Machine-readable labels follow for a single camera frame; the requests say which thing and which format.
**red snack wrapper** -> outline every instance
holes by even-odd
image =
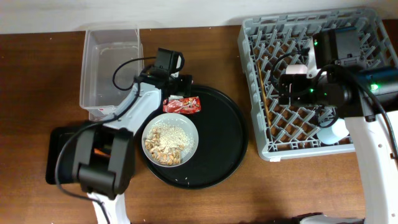
[[[166,113],[193,114],[201,110],[199,96],[170,100],[167,104],[166,102],[163,102],[163,112]]]

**gray dish rack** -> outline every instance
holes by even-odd
[[[357,28],[368,68],[398,66],[397,55],[381,18],[373,9],[262,16],[243,21],[238,37],[239,54],[248,81],[252,123],[257,150],[262,159],[277,162],[281,159],[354,152],[349,136],[332,146],[322,144],[316,137],[320,128],[312,122],[316,108],[279,106],[278,95],[269,80],[271,66],[278,57],[308,47],[311,36],[321,30],[346,26]],[[289,57],[280,63],[277,72],[285,72],[287,61],[291,65],[307,64],[308,57]],[[266,102],[262,99],[259,70],[264,77]],[[333,108],[325,108],[318,119],[327,121],[334,114]]]

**white bowl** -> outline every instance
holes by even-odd
[[[153,125],[157,123],[165,123],[165,124],[171,124],[174,126],[178,126],[182,128],[187,135],[188,138],[193,139],[193,146],[190,152],[186,152],[186,150],[183,150],[181,152],[181,163],[180,164],[173,164],[173,165],[163,165],[160,164],[159,161],[156,159],[152,158],[151,153],[145,148],[145,139],[147,137],[148,132],[150,129],[153,127]],[[197,127],[192,123],[191,120],[189,120],[186,116],[180,115],[177,113],[164,113],[156,118],[152,119],[149,121],[147,126],[145,127],[144,131],[142,132],[142,137],[141,137],[141,144],[142,144],[142,149],[145,152],[145,155],[148,157],[148,159],[153,162],[154,164],[161,166],[161,167],[177,167],[180,166],[184,163],[186,163],[195,153],[198,147],[198,142],[199,142],[199,135],[198,135],[198,130]]]

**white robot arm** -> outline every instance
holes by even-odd
[[[115,71],[114,77],[123,65],[142,59],[149,58],[125,62]],[[130,94],[117,110],[101,121],[83,125],[60,151],[55,167],[57,187],[67,195],[92,201],[98,223],[130,223],[124,191],[134,173],[133,137],[146,119],[161,110],[163,100],[170,95],[190,95],[192,76],[178,74],[183,65],[180,52],[159,49],[155,64],[134,78]],[[120,90],[130,89],[122,89],[115,82],[114,85]],[[61,158],[74,139],[77,144],[72,177],[88,197],[63,189],[58,178]]]
[[[310,48],[297,52],[308,53],[308,68],[289,65],[276,87],[280,104],[336,108],[353,140],[364,189],[365,220],[315,215],[300,224],[398,223],[398,69],[365,70],[358,41],[354,27],[314,35]]]

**food in bowl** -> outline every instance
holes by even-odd
[[[181,153],[190,152],[193,145],[193,139],[182,128],[163,122],[153,125],[145,139],[152,158],[168,166],[180,164]]]

